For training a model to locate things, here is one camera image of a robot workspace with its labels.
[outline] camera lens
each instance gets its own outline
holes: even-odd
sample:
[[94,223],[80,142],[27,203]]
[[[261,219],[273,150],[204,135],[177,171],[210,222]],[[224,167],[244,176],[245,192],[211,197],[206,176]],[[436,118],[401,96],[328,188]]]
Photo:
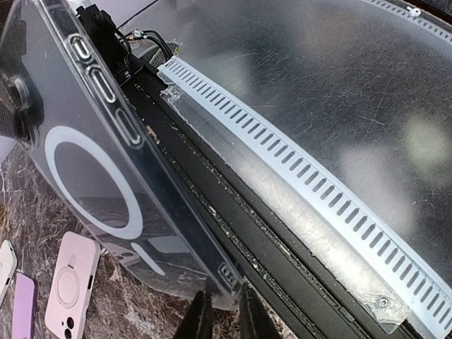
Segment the camera lens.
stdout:
[[73,319],[71,317],[68,318],[66,323],[68,324],[69,329],[73,328]]

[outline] white slotted strip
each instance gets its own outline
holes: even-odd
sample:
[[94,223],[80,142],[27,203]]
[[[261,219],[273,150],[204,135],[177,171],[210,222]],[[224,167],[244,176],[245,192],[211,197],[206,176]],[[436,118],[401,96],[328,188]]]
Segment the white slotted strip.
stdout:
[[[436,338],[448,334],[452,326],[450,287],[344,184],[269,121],[181,59],[173,58],[159,70],[160,76],[197,101],[274,169],[379,274]],[[191,75],[199,81],[183,79],[192,78]]]

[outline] magnetic ring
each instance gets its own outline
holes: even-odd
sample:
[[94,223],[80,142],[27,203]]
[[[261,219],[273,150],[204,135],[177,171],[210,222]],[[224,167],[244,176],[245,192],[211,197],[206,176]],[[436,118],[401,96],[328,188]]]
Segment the magnetic ring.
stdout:
[[56,298],[65,308],[70,309],[78,300],[80,294],[80,284],[76,273],[65,267],[59,271],[56,277]]

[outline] phone case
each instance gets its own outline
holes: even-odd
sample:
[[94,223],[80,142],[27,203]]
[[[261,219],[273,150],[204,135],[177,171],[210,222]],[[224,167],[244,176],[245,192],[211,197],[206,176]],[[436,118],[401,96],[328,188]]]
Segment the phone case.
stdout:
[[35,282],[22,273],[18,273],[14,293],[12,339],[33,339],[35,296]]
[[104,245],[108,249],[108,251],[112,255],[116,256],[119,262],[126,267],[136,265],[141,261],[140,256],[130,249],[125,249],[124,247],[108,242],[106,242]]
[[0,306],[5,298],[11,278],[17,266],[17,258],[13,245],[8,240],[3,241],[0,247]]
[[45,312],[46,327],[58,338],[82,338],[99,256],[97,242],[63,236]]

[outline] white ring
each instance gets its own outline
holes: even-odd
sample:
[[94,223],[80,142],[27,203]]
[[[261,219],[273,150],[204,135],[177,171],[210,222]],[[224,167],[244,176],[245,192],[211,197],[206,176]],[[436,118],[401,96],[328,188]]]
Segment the white ring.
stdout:
[[[77,145],[90,153],[101,165],[104,170],[110,175],[114,183],[118,186],[124,200],[126,201],[127,210],[129,212],[129,223],[123,228],[114,228],[104,224],[98,219],[94,218],[87,210],[85,210],[69,193],[64,186],[61,177],[59,176],[57,164],[55,163],[55,150],[60,143],[72,143]],[[119,168],[115,165],[106,152],[96,144],[93,140],[88,138],[85,134],[72,129],[67,126],[55,126],[49,131],[45,139],[45,157],[49,165],[56,184],[61,190],[62,194],[68,199],[69,203],[86,219],[88,219],[94,226],[102,231],[111,234],[121,239],[135,239],[138,238],[143,231],[143,216],[141,209],[136,200],[129,183]]]

